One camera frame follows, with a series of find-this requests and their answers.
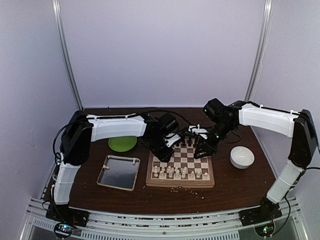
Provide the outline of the white chess knight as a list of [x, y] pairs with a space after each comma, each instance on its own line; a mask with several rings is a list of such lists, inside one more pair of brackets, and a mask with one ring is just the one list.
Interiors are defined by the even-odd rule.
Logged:
[[165, 173], [164, 173], [164, 171], [160, 171], [160, 173], [159, 173], [159, 178], [160, 179], [163, 179], [165, 177]]

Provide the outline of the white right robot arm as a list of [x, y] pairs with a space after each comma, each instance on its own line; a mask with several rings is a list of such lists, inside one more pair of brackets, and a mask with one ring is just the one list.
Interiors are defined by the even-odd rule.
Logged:
[[214, 123], [211, 128], [190, 125], [187, 132], [199, 137], [194, 158], [210, 157], [218, 144], [239, 126], [250, 127], [264, 135], [258, 137], [272, 170], [275, 182], [253, 213], [242, 212], [246, 218], [269, 220], [279, 210], [279, 203], [299, 182], [320, 150], [313, 115], [308, 109], [283, 110], [252, 101], [237, 100], [229, 105], [217, 98], [203, 107]]

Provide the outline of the metal tray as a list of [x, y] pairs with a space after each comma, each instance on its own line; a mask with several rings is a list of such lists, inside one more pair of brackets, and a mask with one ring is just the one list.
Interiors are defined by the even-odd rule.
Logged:
[[[139, 164], [135, 169], [105, 169], [104, 164], [107, 159], [137, 160]], [[104, 160], [96, 183], [98, 186], [132, 192], [135, 189], [140, 163], [141, 160], [137, 157], [123, 157], [109, 154]]]

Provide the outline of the white chess queen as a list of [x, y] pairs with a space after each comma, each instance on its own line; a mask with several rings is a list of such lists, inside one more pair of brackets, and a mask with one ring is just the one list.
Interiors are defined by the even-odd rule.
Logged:
[[174, 178], [175, 179], [179, 179], [180, 178], [180, 170], [178, 168], [176, 168], [174, 170]]

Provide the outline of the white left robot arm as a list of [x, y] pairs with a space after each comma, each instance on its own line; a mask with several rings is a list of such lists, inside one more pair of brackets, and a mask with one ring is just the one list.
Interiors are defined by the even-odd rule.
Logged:
[[172, 146], [181, 139], [176, 133], [178, 128], [176, 118], [169, 112], [153, 117], [148, 112], [98, 116], [76, 111], [58, 132], [61, 143], [59, 151], [54, 152], [58, 172], [50, 203], [53, 215], [61, 222], [72, 219], [71, 189], [78, 170], [89, 159], [92, 142], [119, 137], [141, 138], [154, 156], [168, 162], [174, 153]]

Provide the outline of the white chess king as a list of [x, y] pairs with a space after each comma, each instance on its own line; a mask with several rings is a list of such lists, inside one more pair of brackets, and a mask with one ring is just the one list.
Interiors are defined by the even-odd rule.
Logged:
[[186, 167], [184, 167], [181, 170], [181, 179], [185, 179], [186, 178], [187, 172], [188, 172], [188, 169]]

